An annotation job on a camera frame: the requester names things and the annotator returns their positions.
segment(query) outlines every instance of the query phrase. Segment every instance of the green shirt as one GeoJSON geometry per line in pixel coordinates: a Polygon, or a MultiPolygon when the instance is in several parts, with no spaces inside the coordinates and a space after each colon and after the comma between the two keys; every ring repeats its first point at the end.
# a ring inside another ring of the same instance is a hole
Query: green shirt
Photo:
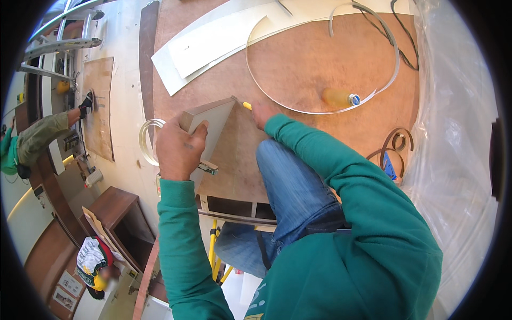
{"type": "MultiPolygon", "coordinates": [[[[317,233],[285,247],[261,282],[250,319],[425,319],[442,252],[409,198],[339,140],[283,114],[265,132],[341,197],[352,234],[317,233]]],[[[175,319],[233,319],[212,280],[192,181],[161,181],[160,265],[175,319]]]]}
{"type": "Polygon", "coordinates": [[[2,172],[6,175],[13,176],[17,175],[16,161],[18,160],[18,151],[16,149],[16,143],[18,136],[11,138],[12,128],[8,128],[5,132],[5,137],[0,142],[0,152],[2,155],[2,172]]]}

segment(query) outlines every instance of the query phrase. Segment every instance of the clear plastic wrap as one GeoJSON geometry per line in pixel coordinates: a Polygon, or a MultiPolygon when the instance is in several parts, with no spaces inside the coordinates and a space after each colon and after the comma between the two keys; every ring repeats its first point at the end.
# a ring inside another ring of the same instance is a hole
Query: clear plastic wrap
{"type": "Polygon", "coordinates": [[[444,253],[437,300],[450,316],[493,236],[489,145],[498,116],[493,82],[466,24],[447,0],[417,0],[420,96],[402,190],[444,253]]]}

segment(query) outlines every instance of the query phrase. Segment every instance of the blue jeans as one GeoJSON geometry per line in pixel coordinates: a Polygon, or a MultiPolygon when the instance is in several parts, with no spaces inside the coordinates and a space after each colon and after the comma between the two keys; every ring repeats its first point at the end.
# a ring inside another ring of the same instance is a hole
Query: blue jeans
{"type": "MultiPolygon", "coordinates": [[[[283,248],[298,240],[306,226],[333,212],[342,212],[331,189],[292,150],[267,139],[256,150],[256,160],[277,218],[275,232],[262,232],[272,263],[283,248]]],[[[252,225],[226,222],[215,243],[215,253],[234,268],[263,278],[267,269],[252,225]]]]}

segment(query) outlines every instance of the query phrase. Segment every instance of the person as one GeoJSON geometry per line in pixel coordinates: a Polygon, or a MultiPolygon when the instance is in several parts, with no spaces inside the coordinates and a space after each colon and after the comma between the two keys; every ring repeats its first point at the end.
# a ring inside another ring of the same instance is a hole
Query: person
{"type": "Polygon", "coordinates": [[[112,291],[121,272],[112,251],[99,237],[87,237],[76,257],[76,270],[94,299],[102,300],[112,291]]]}
{"type": "Polygon", "coordinates": [[[78,108],[46,116],[15,137],[11,137],[14,129],[13,117],[10,128],[7,129],[0,142],[1,171],[6,175],[13,176],[19,173],[18,165],[21,165],[26,168],[22,169],[23,172],[30,175],[28,168],[35,164],[37,158],[53,140],[67,132],[76,121],[84,119],[93,110],[93,101],[93,92],[89,90],[78,108]]]}
{"type": "MultiPolygon", "coordinates": [[[[443,254],[411,200],[378,166],[277,106],[254,103],[252,116],[271,137],[256,160],[277,226],[258,239],[253,226],[225,223],[215,246],[223,261],[263,278],[246,319],[425,319],[443,254]],[[337,232],[345,223],[350,233],[337,232]]],[[[189,135],[174,118],[157,139],[159,257],[175,319],[233,319],[189,180],[206,135],[207,123],[189,135]]]]}

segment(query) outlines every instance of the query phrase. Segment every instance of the wooden workbench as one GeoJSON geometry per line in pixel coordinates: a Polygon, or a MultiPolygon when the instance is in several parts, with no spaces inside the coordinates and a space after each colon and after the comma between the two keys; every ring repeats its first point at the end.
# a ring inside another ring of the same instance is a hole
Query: wooden workbench
{"type": "MultiPolygon", "coordinates": [[[[155,52],[187,25],[224,2],[163,0],[155,52]]],[[[399,16],[416,41],[413,17],[399,16]]],[[[391,13],[383,13],[381,17],[388,23],[399,47],[415,64],[413,48],[398,21],[391,13]]],[[[308,23],[250,46],[249,63],[260,85],[273,98],[295,109],[326,111],[329,107],[319,99],[325,87],[347,88],[364,98],[386,84],[394,68],[394,52],[389,41],[361,14],[335,17],[333,29],[334,37],[330,38],[327,21],[308,23]]],[[[165,120],[188,108],[231,95],[249,102],[272,103],[252,80],[246,67],[245,50],[218,63],[173,97],[169,96],[156,69],[153,79],[154,115],[165,120]]],[[[382,147],[393,128],[412,127],[418,110],[418,91],[418,72],[400,60],[395,82],[359,108],[336,115],[283,112],[326,131],[366,156],[382,147]]],[[[254,126],[251,112],[235,105],[210,160],[219,166],[219,174],[204,175],[198,193],[268,203],[255,159],[256,147],[266,137],[254,126]]],[[[407,153],[403,152],[402,156],[406,159],[407,153]]]]}

